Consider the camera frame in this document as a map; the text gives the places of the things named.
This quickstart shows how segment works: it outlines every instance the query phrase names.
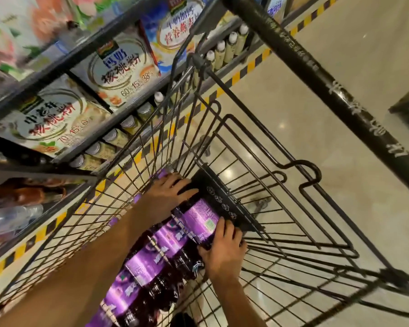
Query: bottle cap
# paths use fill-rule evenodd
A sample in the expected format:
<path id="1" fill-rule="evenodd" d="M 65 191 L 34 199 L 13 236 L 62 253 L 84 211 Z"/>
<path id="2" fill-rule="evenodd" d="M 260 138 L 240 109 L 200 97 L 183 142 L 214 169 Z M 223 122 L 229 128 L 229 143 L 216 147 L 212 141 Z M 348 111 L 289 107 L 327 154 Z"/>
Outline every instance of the bottle cap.
<path id="1" fill-rule="evenodd" d="M 244 23 L 241 24 L 241 26 L 239 27 L 239 32 L 244 35 L 247 34 L 247 32 L 249 31 L 249 27 L 247 25 L 245 25 Z"/>
<path id="2" fill-rule="evenodd" d="M 162 94 L 161 92 L 154 93 L 154 101 L 156 102 L 156 104 L 161 103 L 163 100 L 164 100 L 164 94 Z"/>
<path id="3" fill-rule="evenodd" d="M 224 40 L 221 40 L 217 43 L 217 49 L 218 51 L 223 51 L 224 48 L 226 48 L 226 43 L 224 42 Z"/>
<path id="4" fill-rule="evenodd" d="M 116 129 L 113 129 L 112 131 L 109 131 L 109 133 L 106 134 L 106 135 L 103 137 L 103 140 L 104 140 L 104 141 L 107 141 L 107 142 L 113 141 L 113 140 L 115 140 L 115 138 L 117 137 L 117 135 L 118 135 L 117 130 L 116 130 Z"/>
<path id="5" fill-rule="evenodd" d="M 212 50 L 208 51 L 206 54 L 206 59 L 213 62 L 215 59 L 215 53 Z"/>
<path id="6" fill-rule="evenodd" d="M 95 155 L 96 153 L 100 151 L 101 147 L 102 145 L 100 144 L 100 142 L 96 142 L 86 150 L 86 153 L 90 155 Z"/>
<path id="7" fill-rule="evenodd" d="M 125 120 L 121 122 L 121 126 L 125 128 L 133 127 L 136 124 L 135 117 L 133 115 L 130 115 L 127 117 Z"/>
<path id="8" fill-rule="evenodd" d="M 229 42 L 230 42 L 231 44 L 234 44 L 234 43 L 236 42 L 237 38 L 238 38 L 238 33 L 232 32 L 232 33 L 230 33 L 230 35 L 229 35 Z"/>
<path id="9" fill-rule="evenodd" d="M 76 159 L 73 160 L 69 165 L 70 165 L 71 167 L 79 167 L 79 166 L 82 166 L 84 160 L 85 160 L 85 159 L 84 159 L 83 155 L 79 155 L 79 156 L 77 156 Z"/>
<path id="10" fill-rule="evenodd" d="M 151 104 L 148 102 L 144 103 L 142 106 L 138 108 L 138 113 L 141 113 L 141 114 L 148 113 L 150 111 L 151 111 Z"/>

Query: person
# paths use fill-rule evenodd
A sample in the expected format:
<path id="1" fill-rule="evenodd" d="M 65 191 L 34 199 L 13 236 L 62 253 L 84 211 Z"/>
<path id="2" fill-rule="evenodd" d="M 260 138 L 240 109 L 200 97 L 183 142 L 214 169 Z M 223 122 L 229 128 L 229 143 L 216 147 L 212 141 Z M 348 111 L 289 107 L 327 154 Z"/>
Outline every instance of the person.
<path id="1" fill-rule="evenodd" d="M 168 218 L 172 209 L 198 192 L 190 189 L 178 194 L 191 182 L 180 178 L 179 174 L 171 173 L 156 180 L 108 232 L 79 250 L 0 317 L 0 327 L 85 326 L 138 237 Z M 200 247 L 199 253 L 229 327 L 265 327 L 238 281 L 246 250 L 242 232 L 221 218 L 211 249 L 206 251 Z"/>

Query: floor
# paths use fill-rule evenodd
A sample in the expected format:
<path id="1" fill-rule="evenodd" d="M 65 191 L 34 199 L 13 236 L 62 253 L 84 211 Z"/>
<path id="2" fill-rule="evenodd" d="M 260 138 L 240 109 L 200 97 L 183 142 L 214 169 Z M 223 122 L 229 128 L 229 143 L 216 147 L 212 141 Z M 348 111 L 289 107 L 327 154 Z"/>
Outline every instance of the floor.
<path id="1" fill-rule="evenodd" d="M 409 130 L 387 111 L 409 91 L 409 0 L 339 0 L 296 38 L 409 150 Z M 296 159 L 310 161 L 321 170 L 320 185 L 330 195 L 321 196 L 312 186 L 305 194 L 300 191 L 299 185 L 306 178 L 294 167 L 286 167 L 289 159 L 285 150 L 259 131 L 227 95 L 218 98 L 220 116 L 227 119 L 225 126 L 218 129 L 221 120 L 213 122 L 212 113 L 202 111 L 192 118 L 189 131 L 183 126 L 170 143 L 174 147 L 171 162 L 177 164 L 178 156 L 183 158 L 185 152 L 190 152 L 189 146 L 215 131 L 210 155 L 203 154 L 202 160 L 251 216 L 265 226 L 266 233 L 260 234 L 271 240 L 264 242 L 251 224 L 246 226 L 251 249 L 240 279 L 267 324 L 302 326 L 336 305 L 336 296 L 349 296 L 364 282 L 375 279 L 375 275 L 362 276 L 356 268 L 346 273 L 344 266 L 354 264 L 375 272 L 382 269 L 342 213 L 333 209 L 333 201 L 395 268 L 409 274 L 409 190 L 275 55 L 241 79 L 232 91 Z M 181 139 L 187 143 L 183 150 Z M 177 169 L 185 173 L 193 155 L 186 155 L 183 168 L 182 161 Z M 156 167 L 167 157 L 158 155 Z M 72 227 L 59 232 L 47 246 L 58 247 L 45 250 L 40 257 L 49 255 L 52 260 L 48 265 L 55 266 L 75 248 L 63 243 L 75 245 L 86 236 L 91 238 L 100 224 L 87 224 L 95 218 L 106 220 L 123 206 L 121 201 L 113 202 L 110 195 L 130 199 L 135 191 L 131 180 L 137 176 L 135 184 L 139 187 L 148 178 L 147 162 L 142 160 L 116 181 L 117 185 L 98 199 L 100 206 L 93 206 L 88 215 L 73 216 L 68 224 Z M 190 174 L 199 168 L 191 164 Z M 305 163 L 304 169 L 315 177 L 314 166 Z M 142 179 L 136 170 L 143 171 Z M 258 203 L 265 201 L 267 206 L 259 209 Z M 65 237 L 69 230 L 71 235 Z M 350 242 L 359 258 L 354 258 Z M 42 271 L 37 270 L 40 265 L 47 266 L 38 260 L 22 278 L 29 282 L 42 278 Z M 189 286 L 194 288 L 190 291 L 194 296 L 187 300 L 186 307 L 200 326 L 225 326 L 212 286 L 207 282 Z M 409 312 L 409 297 L 391 291 L 376 290 L 365 300 Z M 160 324 L 168 326 L 171 316 L 172 312 L 161 316 Z M 355 304 L 324 325 L 409 327 L 409 319 Z"/>

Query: metal wire basket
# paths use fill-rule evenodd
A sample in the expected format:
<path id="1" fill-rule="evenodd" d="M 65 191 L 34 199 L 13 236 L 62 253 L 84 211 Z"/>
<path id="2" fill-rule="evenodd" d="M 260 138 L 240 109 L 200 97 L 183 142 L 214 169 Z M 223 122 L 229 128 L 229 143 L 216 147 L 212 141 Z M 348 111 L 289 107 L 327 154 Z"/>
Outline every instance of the metal wire basket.
<path id="1" fill-rule="evenodd" d="M 261 8 L 250 5 L 249 11 L 262 18 L 254 25 L 244 12 L 231 8 L 230 0 L 226 3 L 252 28 L 259 28 L 259 35 L 260 26 L 268 25 L 280 43 L 288 37 L 291 41 L 285 43 L 294 42 L 287 33 L 280 35 L 285 31 Z M 212 184 L 207 186 L 210 197 L 221 200 L 226 218 L 242 225 L 249 250 L 240 281 L 269 326 L 316 326 L 356 303 L 409 317 L 409 275 L 395 269 L 325 192 L 318 167 L 295 159 L 200 57 L 208 33 L 203 27 L 216 7 L 218 0 L 210 2 L 192 29 L 190 37 L 205 33 L 196 53 L 188 56 L 180 80 L 173 86 L 172 76 L 172 89 L 158 109 L 109 164 L 98 184 L 69 209 L 62 226 L 5 289 L 0 302 L 20 298 L 109 229 L 110 221 L 126 211 L 149 179 L 171 167 L 184 177 L 206 172 Z M 200 80 L 193 87 L 195 71 Z M 213 80 L 231 99 L 230 104 L 202 98 L 204 80 Z M 366 117 L 363 112 L 358 116 Z M 95 198 L 88 200 L 94 193 Z M 367 259 L 371 269 L 364 266 Z M 210 282 L 201 275 L 189 288 L 188 296 L 161 316 L 159 324 L 168 326 L 176 312 L 189 310 L 197 324 L 225 325 Z"/>

